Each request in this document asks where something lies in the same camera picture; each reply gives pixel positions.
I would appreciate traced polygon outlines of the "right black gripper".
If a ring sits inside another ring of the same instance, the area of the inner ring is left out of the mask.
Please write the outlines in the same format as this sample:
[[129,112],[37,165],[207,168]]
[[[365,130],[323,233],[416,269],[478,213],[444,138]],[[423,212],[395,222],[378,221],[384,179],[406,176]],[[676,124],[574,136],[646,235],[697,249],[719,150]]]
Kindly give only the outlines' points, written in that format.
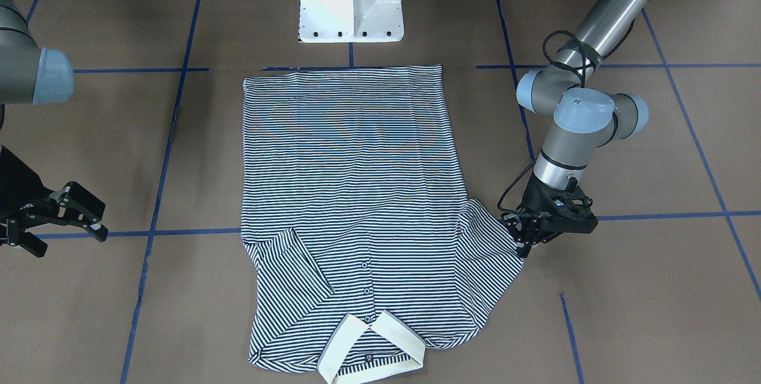
[[48,245],[27,229],[56,221],[61,208],[69,225],[82,227],[100,243],[106,241],[109,231],[102,223],[106,209],[103,200],[76,181],[63,187],[59,203],[50,196],[53,193],[35,171],[2,146],[2,245],[22,248],[41,259]]

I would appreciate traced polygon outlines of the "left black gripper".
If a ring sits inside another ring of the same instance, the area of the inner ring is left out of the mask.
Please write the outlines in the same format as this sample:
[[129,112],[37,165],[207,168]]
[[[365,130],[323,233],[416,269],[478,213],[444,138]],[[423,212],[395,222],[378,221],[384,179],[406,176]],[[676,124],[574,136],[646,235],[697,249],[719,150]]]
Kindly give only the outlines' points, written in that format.
[[516,253],[526,259],[533,246],[546,244],[565,233],[590,234],[598,225],[592,212],[592,198],[573,175],[567,186],[556,189],[532,174],[521,203],[515,210],[503,210],[502,220],[516,242]]

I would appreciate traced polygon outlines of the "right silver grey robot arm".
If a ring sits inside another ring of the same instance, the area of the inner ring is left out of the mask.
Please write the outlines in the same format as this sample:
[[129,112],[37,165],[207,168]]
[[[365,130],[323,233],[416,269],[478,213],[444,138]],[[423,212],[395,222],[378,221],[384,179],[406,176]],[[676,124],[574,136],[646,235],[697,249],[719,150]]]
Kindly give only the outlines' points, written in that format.
[[[14,0],[1,0],[2,107],[62,103],[73,90],[74,72],[65,53],[39,46]],[[2,147],[3,245],[24,249],[40,259],[48,246],[31,229],[48,224],[82,228],[102,243],[109,233],[102,222],[105,208],[103,200],[75,181],[59,191],[46,187],[38,173]]]

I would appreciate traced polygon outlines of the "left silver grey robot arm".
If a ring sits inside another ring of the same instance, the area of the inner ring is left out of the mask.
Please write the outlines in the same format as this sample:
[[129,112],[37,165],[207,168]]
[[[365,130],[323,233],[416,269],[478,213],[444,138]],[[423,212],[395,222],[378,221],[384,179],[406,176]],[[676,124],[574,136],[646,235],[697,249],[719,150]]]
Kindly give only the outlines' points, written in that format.
[[533,246],[565,233],[589,234],[598,224],[593,200],[579,186],[593,153],[611,142],[641,132],[649,107],[634,94],[609,94],[587,82],[630,34],[636,17],[650,0],[598,0],[555,55],[545,53],[543,70],[517,83],[517,102],[525,110],[552,119],[530,174],[521,203],[503,210],[502,218],[525,259]]

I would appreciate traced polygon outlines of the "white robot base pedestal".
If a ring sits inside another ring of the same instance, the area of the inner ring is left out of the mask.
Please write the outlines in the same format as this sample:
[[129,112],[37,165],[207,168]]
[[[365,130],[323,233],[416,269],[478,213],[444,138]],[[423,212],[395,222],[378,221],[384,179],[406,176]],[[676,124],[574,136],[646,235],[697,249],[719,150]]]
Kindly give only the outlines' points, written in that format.
[[391,43],[404,35],[402,0],[300,0],[303,43]]

